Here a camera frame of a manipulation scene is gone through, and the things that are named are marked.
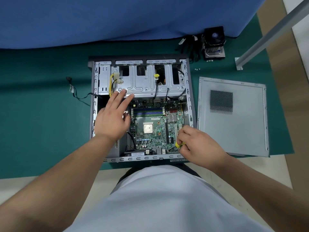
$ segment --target person's arm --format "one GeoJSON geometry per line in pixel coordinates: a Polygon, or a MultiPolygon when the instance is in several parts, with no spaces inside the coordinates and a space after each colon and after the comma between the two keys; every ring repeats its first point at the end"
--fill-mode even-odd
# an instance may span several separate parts
{"type": "Polygon", "coordinates": [[[134,95],[114,92],[95,120],[95,137],[0,206],[0,231],[63,231],[82,208],[116,140],[130,126],[124,113],[134,95]]]}
{"type": "Polygon", "coordinates": [[[177,143],[190,162],[214,172],[235,188],[275,231],[309,231],[309,202],[289,187],[228,155],[206,133],[184,126],[177,143]]]}

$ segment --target green mat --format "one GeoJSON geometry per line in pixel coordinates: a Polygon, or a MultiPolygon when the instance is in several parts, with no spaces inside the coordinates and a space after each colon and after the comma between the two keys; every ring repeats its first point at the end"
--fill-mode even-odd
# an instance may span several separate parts
{"type": "MultiPolygon", "coordinates": [[[[266,51],[247,63],[243,71],[235,69],[234,57],[241,56],[259,38],[261,31],[255,16],[238,38],[227,39],[225,59],[191,64],[194,102],[197,107],[200,76],[266,84],[270,154],[293,153],[266,51]]],[[[87,142],[90,107],[72,97],[66,77],[73,78],[80,97],[90,92],[88,56],[176,53],[178,42],[95,42],[0,50],[0,179],[40,175],[87,142]]],[[[152,164],[167,163],[158,161],[152,164]]],[[[141,164],[145,163],[105,163],[102,169],[141,164]]]]}

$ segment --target dark pants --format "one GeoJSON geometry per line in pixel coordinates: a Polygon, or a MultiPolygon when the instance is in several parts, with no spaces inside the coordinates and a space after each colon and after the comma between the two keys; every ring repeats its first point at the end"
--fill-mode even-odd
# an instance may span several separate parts
{"type": "MultiPolygon", "coordinates": [[[[175,167],[178,167],[178,168],[180,168],[181,170],[183,170],[183,171],[185,171],[185,172],[187,172],[187,173],[189,173],[189,174],[191,174],[191,175],[194,175],[194,176],[197,176],[197,177],[199,177],[200,178],[200,175],[198,175],[195,171],[193,171],[191,168],[189,168],[187,165],[185,165],[185,164],[173,164],[172,166],[175,166],[175,167]]],[[[118,183],[119,182],[121,182],[123,179],[125,179],[126,177],[128,177],[128,176],[130,176],[131,174],[133,174],[133,173],[135,173],[135,172],[137,172],[137,171],[139,171],[139,170],[142,170],[144,167],[142,167],[142,168],[138,168],[138,167],[133,167],[133,168],[131,168],[131,169],[129,169],[126,173],[125,173],[125,175],[123,175],[120,179],[119,179],[119,181],[118,181],[118,183]]]]}

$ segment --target metal pole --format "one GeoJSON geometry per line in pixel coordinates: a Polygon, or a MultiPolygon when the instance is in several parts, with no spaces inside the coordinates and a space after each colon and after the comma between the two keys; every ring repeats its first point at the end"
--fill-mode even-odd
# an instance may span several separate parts
{"type": "Polygon", "coordinates": [[[237,70],[242,70],[242,66],[250,61],[259,52],[264,50],[271,42],[288,31],[291,27],[309,15],[309,0],[303,0],[294,10],[285,16],[275,27],[273,27],[265,36],[255,43],[240,58],[235,58],[237,70]]]}

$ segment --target motherboard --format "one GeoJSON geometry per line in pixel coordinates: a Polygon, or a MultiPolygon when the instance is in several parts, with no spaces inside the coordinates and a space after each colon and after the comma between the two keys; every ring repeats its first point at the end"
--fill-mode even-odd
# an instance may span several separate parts
{"type": "Polygon", "coordinates": [[[137,100],[129,105],[132,151],[126,156],[178,153],[175,147],[179,130],[184,125],[181,100],[137,100]]]}

